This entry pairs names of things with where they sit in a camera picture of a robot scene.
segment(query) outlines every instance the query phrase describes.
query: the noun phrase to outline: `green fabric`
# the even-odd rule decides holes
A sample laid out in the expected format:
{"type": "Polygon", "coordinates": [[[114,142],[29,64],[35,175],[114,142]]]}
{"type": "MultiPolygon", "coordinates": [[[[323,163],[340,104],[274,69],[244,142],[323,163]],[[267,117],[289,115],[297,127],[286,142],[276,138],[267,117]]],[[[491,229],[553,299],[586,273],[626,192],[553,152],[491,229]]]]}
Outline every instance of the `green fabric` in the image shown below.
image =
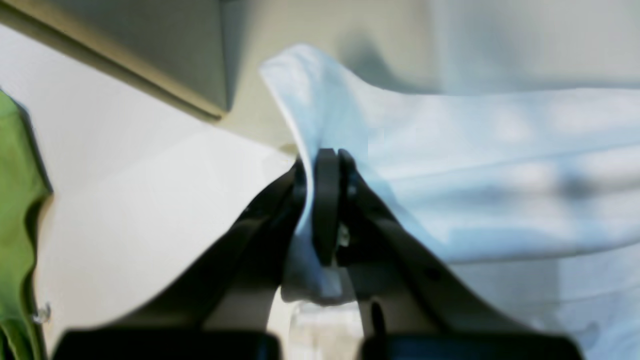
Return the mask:
{"type": "Polygon", "coordinates": [[[31,273],[35,218],[49,190],[15,103],[0,92],[0,359],[41,359],[31,273]]]}

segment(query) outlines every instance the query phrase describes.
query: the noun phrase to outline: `white fabric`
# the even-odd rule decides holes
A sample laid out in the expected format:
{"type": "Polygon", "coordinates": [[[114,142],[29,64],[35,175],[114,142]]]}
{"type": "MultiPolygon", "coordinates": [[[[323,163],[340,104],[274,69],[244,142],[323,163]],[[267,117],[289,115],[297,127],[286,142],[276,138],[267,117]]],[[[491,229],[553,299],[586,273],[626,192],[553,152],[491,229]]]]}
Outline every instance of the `white fabric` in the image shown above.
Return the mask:
{"type": "Polygon", "coordinates": [[[590,358],[640,355],[638,341],[620,346],[639,328],[630,299],[640,282],[631,265],[640,257],[640,91],[404,95],[307,45],[260,72],[307,171],[289,273],[308,288],[339,291],[319,271],[309,214],[317,150],[344,148],[405,229],[444,261],[467,264],[454,269],[494,304],[550,331],[586,324],[576,337],[590,358]],[[590,255],[550,259],[577,254],[590,255]],[[520,259],[539,260],[486,263],[520,259]]]}

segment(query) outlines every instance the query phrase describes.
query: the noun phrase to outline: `green cloth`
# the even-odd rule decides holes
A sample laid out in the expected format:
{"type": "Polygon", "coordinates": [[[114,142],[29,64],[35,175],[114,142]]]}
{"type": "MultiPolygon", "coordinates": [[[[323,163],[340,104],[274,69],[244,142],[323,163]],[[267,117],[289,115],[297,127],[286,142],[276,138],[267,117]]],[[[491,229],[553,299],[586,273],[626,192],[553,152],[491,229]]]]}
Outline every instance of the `green cloth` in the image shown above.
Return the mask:
{"type": "Polygon", "coordinates": [[[32,322],[35,229],[50,194],[31,131],[18,106],[0,92],[0,359],[41,359],[32,322]]]}

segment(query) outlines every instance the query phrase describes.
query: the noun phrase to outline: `white cloth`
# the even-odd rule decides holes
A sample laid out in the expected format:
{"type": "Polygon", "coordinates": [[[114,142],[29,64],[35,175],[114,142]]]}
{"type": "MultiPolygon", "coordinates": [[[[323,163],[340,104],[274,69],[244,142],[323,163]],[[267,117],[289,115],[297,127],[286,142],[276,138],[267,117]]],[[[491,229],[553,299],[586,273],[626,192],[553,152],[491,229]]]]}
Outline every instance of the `white cloth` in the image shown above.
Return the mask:
{"type": "Polygon", "coordinates": [[[590,358],[640,355],[638,336],[628,341],[640,329],[640,91],[404,95],[307,45],[260,72],[307,171],[288,266],[307,290],[339,292],[312,251],[309,215],[317,150],[343,148],[404,228],[495,305],[580,332],[590,358]]]}

